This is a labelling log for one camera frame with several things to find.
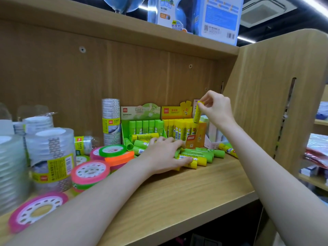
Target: air vent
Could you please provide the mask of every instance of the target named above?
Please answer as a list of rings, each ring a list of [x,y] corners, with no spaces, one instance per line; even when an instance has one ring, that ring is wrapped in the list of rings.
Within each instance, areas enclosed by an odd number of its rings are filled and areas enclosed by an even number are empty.
[[[240,24],[250,28],[296,8],[287,0],[251,0],[243,5]]]

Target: ceiling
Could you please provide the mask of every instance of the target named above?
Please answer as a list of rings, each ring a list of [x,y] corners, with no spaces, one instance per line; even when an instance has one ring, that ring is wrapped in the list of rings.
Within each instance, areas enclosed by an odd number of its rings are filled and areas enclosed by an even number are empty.
[[[98,8],[114,11],[104,0],[74,0],[84,4],[92,5]],[[288,13],[282,14],[271,20],[255,25],[251,28],[240,26],[239,36],[254,41],[262,41],[281,34],[293,32],[303,28],[315,28],[328,33],[328,18],[318,13],[302,0],[287,0],[297,7]],[[328,0],[316,0],[325,5]],[[148,0],[145,0],[143,6],[147,6]],[[127,13],[127,16],[135,17],[141,20],[147,20],[147,11],[138,8],[137,10]],[[237,46],[249,44],[246,41],[238,40]]]

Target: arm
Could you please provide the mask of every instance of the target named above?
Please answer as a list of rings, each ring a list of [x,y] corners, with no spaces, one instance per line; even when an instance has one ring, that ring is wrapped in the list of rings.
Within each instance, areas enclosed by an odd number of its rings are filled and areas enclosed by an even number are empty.
[[[228,138],[286,245],[328,245],[328,208],[235,122],[230,99],[208,91],[200,110]]]
[[[117,212],[152,174],[166,172],[192,161],[174,159],[183,146],[172,137],[153,138],[138,158],[105,180],[70,200],[10,240],[7,246],[96,245]]]

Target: wooden back panel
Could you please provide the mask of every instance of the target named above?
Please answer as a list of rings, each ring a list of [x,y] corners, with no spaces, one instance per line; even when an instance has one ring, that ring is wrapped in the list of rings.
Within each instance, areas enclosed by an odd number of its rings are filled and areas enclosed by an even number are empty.
[[[47,105],[56,127],[102,137],[101,99],[179,105],[220,91],[236,57],[202,59],[0,20],[0,102]],[[86,53],[81,53],[83,46]]]
[[[327,77],[328,38],[313,29],[240,49],[225,88],[237,123],[270,156],[294,173],[304,153]],[[288,118],[275,152],[292,78]]]

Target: person's left arm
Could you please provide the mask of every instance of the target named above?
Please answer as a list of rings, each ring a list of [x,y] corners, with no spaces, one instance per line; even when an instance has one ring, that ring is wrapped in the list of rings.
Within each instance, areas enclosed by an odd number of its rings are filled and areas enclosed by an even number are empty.
[[[44,246],[45,242],[47,246],[96,245],[117,212],[142,182],[153,174],[192,161],[191,157],[174,158],[174,153],[181,146],[183,142],[174,141],[172,137],[153,138],[139,157],[32,224],[6,245]]]

